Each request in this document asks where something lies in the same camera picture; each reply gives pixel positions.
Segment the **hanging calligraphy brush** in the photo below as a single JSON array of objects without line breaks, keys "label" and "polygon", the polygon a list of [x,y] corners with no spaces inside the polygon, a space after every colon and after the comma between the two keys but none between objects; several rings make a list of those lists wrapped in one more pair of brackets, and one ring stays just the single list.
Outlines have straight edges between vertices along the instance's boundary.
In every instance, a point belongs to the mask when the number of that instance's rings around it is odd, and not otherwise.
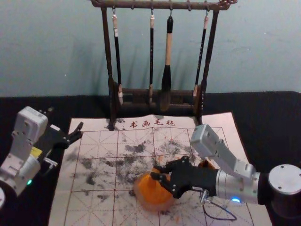
[{"label": "hanging calligraphy brush", "polygon": [[202,35],[202,41],[201,41],[201,49],[199,51],[199,57],[198,57],[198,69],[197,69],[197,76],[196,76],[196,82],[193,90],[193,96],[196,97],[197,95],[197,90],[198,90],[198,77],[199,77],[199,71],[201,68],[201,62],[202,62],[202,56],[203,56],[203,48],[204,48],[204,42],[205,42],[205,36],[206,36],[206,30],[207,30],[207,25],[208,25],[208,11],[206,12],[206,16],[204,19],[204,29],[203,29],[203,35]]},{"label": "hanging calligraphy brush", "polygon": [[122,94],[122,85],[121,85],[121,71],[120,71],[120,56],[119,56],[119,42],[118,42],[118,29],[117,29],[117,16],[115,15],[115,8],[113,8],[113,28],[114,28],[114,39],[115,39],[115,50],[116,50],[116,63],[117,63],[117,75],[118,75],[118,98],[119,102],[122,105],[123,103],[123,94]]},{"label": "hanging calligraphy brush", "polygon": [[170,105],[170,89],[171,89],[171,72],[170,72],[170,62],[171,62],[171,47],[173,40],[173,24],[174,20],[170,16],[167,20],[167,35],[166,35],[166,56],[165,56],[165,67],[162,78],[162,86],[161,86],[161,96],[160,96],[160,109],[162,111],[166,111]]},{"label": "hanging calligraphy brush", "polygon": [[154,10],[151,9],[150,17],[150,88],[149,88],[149,97],[150,103],[152,102],[152,73],[153,73],[153,62],[154,62],[154,24],[155,16],[153,15]]}]

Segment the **black tablecloth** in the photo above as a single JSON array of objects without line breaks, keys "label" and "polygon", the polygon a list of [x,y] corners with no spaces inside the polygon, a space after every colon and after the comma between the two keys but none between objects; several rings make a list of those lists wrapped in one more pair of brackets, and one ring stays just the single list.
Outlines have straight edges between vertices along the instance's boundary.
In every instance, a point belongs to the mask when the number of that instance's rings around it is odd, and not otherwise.
[{"label": "black tablecloth", "polygon": [[[0,98],[0,163],[12,142],[16,114],[25,106],[55,111],[49,120],[68,131],[70,120],[109,117],[107,97],[23,97]],[[284,163],[301,166],[301,94],[296,92],[256,92],[208,94],[204,114],[232,112],[246,155],[259,172],[269,172]],[[136,109],[121,112],[119,117],[143,116],[154,112]],[[179,115],[167,112],[166,115]],[[55,150],[59,163],[63,152]],[[48,224],[59,168],[48,177],[36,177],[19,199],[1,215],[0,225],[43,226]],[[301,225],[301,218],[287,220],[267,206],[274,225]]]}]

